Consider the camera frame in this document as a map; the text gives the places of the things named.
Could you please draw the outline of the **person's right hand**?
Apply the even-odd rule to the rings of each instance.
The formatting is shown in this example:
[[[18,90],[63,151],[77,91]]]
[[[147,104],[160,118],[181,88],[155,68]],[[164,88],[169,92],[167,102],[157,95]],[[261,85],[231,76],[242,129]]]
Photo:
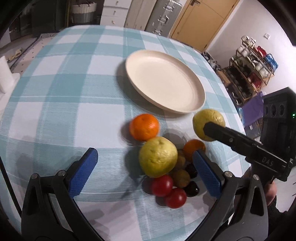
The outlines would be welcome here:
[[[269,206],[273,202],[274,198],[276,197],[276,193],[277,193],[276,183],[273,181],[272,183],[266,184],[266,186],[264,187],[264,193],[265,193],[267,206]]]

